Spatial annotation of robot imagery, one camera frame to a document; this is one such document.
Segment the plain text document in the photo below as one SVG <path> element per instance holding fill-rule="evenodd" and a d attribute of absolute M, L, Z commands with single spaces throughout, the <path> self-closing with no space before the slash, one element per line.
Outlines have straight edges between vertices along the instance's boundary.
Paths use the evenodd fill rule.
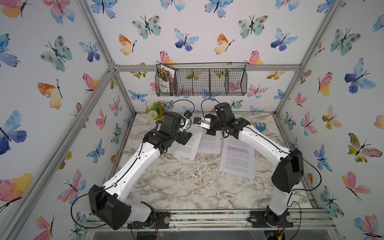
<path fill-rule="evenodd" d="M 203 128 L 192 126 L 190 128 L 190 133 L 192 133 L 193 135 L 188 140 L 188 142 L 185 145 L 174 142 L 172 146 L 168 149 L 168 153 L 193 161 L 196 157 L 199 144 L 203 135 L 203 131 Z"/>

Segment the document with green highlight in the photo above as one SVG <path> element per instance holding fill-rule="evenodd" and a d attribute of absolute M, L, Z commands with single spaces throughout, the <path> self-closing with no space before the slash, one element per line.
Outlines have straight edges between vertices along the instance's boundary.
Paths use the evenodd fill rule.
<path fill-rule="evenodd" d="M 221 153 L 221 137 L 218 133 L 212 136 L 203 132 L 198 153 L 219 155 Z"/>

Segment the document with purple highlight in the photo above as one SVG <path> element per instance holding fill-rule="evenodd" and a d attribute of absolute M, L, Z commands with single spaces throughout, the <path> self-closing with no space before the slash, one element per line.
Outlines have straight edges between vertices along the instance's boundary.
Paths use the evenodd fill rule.
<path fill-rule="evenodd" d="M 232 136 L 224 139 L 219 171 L 253 180 L 255 149 Z"/>

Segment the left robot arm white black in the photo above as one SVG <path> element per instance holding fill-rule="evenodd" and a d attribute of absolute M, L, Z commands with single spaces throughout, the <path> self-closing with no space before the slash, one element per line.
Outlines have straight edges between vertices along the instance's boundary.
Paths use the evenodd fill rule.
<path fill-rule="evenodd" d="M 155 222 L 156 210 L 147 203 L 126 204 L 130 191 L 146 169 L 174 142 L 181 145 L 192 137 L 187 128 L 192 117 L 190 111 L 183 115 L 167 112 L 156 127 L 147 132 L 143 141 L 129 161 L 102 186 L 94 185 L 88 192 L 91 212 L 103 223 L 118 230 L 126 222 Z"/>

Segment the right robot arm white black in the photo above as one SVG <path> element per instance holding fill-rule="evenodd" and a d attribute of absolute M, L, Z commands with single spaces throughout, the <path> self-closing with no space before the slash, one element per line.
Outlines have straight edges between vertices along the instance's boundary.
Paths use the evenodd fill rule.
<path fill-rule="evenodd" d="M 240 140 L 262 154 L 275 167 L 272 175 L 274 191 L 267 211 L 274 216 L 283 216 L 293 190 L 297 188 L 304 173 L 303 154 L 279 145 L 256 129 L 248 120 L 235 118 L 228 103 L 215 105 L 215 114 L 204 115 L 202 127 L 208 134 L 221 131 Z"/>

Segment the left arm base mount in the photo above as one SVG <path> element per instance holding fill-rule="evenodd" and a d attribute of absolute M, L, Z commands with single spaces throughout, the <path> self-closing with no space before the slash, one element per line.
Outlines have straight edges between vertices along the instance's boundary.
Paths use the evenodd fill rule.
<path fill-rule="evenodd" d="M 155 211 L 144 222 L 128 222 L 127 228 L 132 230 L 168 229 L 170 221 L 170 212 Z"/>

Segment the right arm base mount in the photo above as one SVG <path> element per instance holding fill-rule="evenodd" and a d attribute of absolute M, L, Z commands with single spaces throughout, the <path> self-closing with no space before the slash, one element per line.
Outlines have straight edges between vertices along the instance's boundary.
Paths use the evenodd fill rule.
<path fill-rule="evenodd" d="M 293 228 L 293 219 L 286 210 L 281 216 L 276 215 L 270 209 L 250 211 L 250 216 L 247 217 L 247 221 L 252 224 L 253 228 Z"/>

